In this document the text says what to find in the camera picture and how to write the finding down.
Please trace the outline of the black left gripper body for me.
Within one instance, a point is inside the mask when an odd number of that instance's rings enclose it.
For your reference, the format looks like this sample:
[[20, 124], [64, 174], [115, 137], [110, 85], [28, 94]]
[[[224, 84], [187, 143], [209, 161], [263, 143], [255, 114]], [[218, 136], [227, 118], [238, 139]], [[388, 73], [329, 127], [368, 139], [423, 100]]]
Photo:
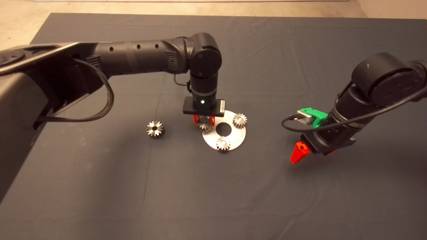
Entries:
[[183, 114], [224, 117], [226, 102], [214, 96], [209, 97], [185, 97], [182, 107]]

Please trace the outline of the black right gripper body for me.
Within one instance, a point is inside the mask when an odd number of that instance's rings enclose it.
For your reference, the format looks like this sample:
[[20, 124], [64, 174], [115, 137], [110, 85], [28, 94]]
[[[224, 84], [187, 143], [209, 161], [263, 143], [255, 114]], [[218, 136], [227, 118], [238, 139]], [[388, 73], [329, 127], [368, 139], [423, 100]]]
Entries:
[[300, 135], [304, 142], [314, 154], [323, 154], [333, 149], [351, 146], [355, 143], [355, 128], [343, 125], [336, 128], [307, 132]]

